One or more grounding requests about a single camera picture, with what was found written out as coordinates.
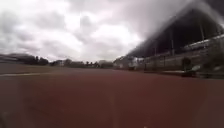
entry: building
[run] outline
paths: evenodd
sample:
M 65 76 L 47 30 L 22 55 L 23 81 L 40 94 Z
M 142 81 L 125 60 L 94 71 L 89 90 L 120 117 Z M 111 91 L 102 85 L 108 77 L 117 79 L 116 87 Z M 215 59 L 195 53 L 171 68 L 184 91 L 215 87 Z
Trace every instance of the building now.
M 213 1 L 224 5 L 222 0 Z M 186 46 L 199 42 L 204 45 L 206 40 L 213 40 L 224 33 L 224 11 L 217 5 L 210 0 L 189 4 L 126 56 L 143 57 L 149 67 L 169 65 L 169 70 L 179 70 L 182 59 L 189 56 L 185 54 Z

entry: sky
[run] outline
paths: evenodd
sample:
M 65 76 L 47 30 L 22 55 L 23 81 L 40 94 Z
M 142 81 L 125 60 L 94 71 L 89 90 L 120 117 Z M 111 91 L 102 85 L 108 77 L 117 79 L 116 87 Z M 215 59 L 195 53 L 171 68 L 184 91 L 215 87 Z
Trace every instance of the sky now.
M 0 53 L 114 60 L 192 0 L 0 0 Z

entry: pole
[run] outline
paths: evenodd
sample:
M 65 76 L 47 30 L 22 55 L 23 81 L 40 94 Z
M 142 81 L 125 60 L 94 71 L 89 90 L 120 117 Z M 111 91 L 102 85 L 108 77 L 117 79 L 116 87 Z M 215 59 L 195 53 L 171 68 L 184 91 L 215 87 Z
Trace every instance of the pole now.
M 171 47 L 172 47 L 172 55 L 174 55 L 175 51 L 174 51 L 174 40 L 173 40 L 173 32 L 172 31 L 170 32 L 170 40 L 171 40 Z
M 203 27 L 201 25 L 201 19 L 198 20 L 198 24 L 199 24 L 199 28 L 200 28 L 200 32 L 201 32 L 202 43 L 204 44 L 205 35 L 204 35 Z

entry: red track surface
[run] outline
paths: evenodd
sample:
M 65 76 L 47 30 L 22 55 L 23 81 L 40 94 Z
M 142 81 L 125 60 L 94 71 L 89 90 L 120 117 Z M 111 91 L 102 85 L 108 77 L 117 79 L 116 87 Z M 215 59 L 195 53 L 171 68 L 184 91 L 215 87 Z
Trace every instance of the red track surface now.
M 0 104 L 7 128 L 224 127 L 222 80 L 71 69 L 0 77 Z

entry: tree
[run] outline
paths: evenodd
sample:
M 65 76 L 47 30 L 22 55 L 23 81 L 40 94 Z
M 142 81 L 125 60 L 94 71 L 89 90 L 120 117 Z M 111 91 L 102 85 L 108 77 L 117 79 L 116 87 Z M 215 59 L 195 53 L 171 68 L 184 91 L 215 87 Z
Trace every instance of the tree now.
M 47 59 L 44 59 L 44 58 L 40 58 L 40 60 L 39 60 L 39 65 L 47 65 L 49 62 L 48 62 L 48 60 Z
M 88 66 L 89 66 L 89 61 L 86 62 L 86 67 L 88 67 Z
M 72 63 L 72 60 L 66 59 L 65 62 L 64 62 L 64 65 L 69 67 L 69 66 L 71 66 L 71 63 Z

